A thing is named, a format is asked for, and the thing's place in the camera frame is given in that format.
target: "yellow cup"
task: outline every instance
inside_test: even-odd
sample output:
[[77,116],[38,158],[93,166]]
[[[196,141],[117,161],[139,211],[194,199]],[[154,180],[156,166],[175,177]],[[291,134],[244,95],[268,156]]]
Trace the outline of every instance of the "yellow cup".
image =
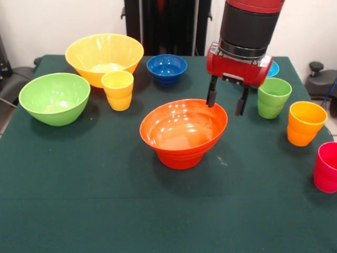
[[113,71],[102,76],[103,89],[112,109],[124,111],[130,107],[133,75],[127,71]]
[[324,126],[328,114],[319,105],[299,101],[289,109],[288,140],[295,146],[307,146]]

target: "light blue bowl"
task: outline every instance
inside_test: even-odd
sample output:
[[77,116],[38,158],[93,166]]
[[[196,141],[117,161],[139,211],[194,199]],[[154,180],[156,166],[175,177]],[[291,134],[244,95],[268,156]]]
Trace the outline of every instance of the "light blue bowl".
[[275,61],[273,61],[272,66],[271,66],[270,69],[269,69],[267,78],[276,76],[276,75],[278,74],[279,71],[280,71],[279,65],[278,65]]
[[149,59],[146,66],[155,81],[162,86],[172,86],[186,71],[187,62],[177,55],[161,54]]

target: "black cylinder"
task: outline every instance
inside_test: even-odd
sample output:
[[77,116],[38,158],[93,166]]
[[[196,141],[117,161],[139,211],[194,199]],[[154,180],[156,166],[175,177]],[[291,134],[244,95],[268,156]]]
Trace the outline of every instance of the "black cylinder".
[[280,13],[247,12],[225,4],[220,37],[223,50],[242,57],[263,56],[272,38]]

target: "cup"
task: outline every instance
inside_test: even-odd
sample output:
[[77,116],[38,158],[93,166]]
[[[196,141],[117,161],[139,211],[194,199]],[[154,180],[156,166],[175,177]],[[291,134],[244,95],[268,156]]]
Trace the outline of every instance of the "cup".
[[108,72],[102,76],[106,98],[115,111],[130,107],[133,89],[133,75],[127,71]]
[[295,146],[308,145],[324,126],[327,118],[326,111],[315,103],[293,103],[289,109],[288,140]]
[[279,78],[267,78],[257,92],[259,115],[275,119],[282,111],[292,92],[291,85]]
[[319,147],[314,184],[323,192],[337,192],[337,142],[326,142]]

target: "plastic bowl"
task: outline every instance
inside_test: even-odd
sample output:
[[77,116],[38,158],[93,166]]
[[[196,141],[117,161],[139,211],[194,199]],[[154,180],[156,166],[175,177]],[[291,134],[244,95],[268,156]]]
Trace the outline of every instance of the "plastic bowl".
[[279,71],[280,71],[279,65],[275,61],[273,61],[272,66],[270,67],[268,71],[267,78],[276,76],[279,73]]
[[206,100],[186,99],[164,104],[142,121],[140,135],[169,168],[184,170],[196,166],[227,126],[226,111]]
[[102,76],[125,70],[133,74],[144,55],[144,48],[134,38],[121,34],[96,34],[84,37],[65,52],[67,62],[88,82],[103,88]]
[[83,112],[90,85],[79,75],[55,73],[27,83],[19,94],[21,106],[48,125],[67,125]]
[[172,86],[178,82],[181,75],[186,71],[187,62],[176,55],[161,54],[149,59],[147,69],[159,84]]

